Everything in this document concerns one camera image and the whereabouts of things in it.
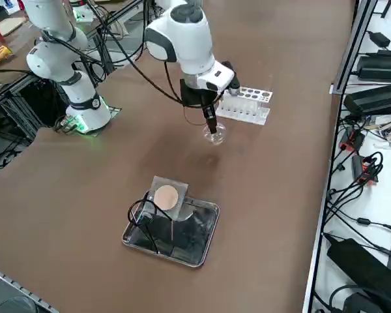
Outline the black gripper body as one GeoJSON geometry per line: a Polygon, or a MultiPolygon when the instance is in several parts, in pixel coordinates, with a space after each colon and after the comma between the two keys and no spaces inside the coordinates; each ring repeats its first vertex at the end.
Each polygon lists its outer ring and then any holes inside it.
{"type": "Polygon", "coordinates": [[[180,79],[181,103],[187,108],[204,108],[216,104],[221,94],[206,89],[193,89],[180,79]]]}

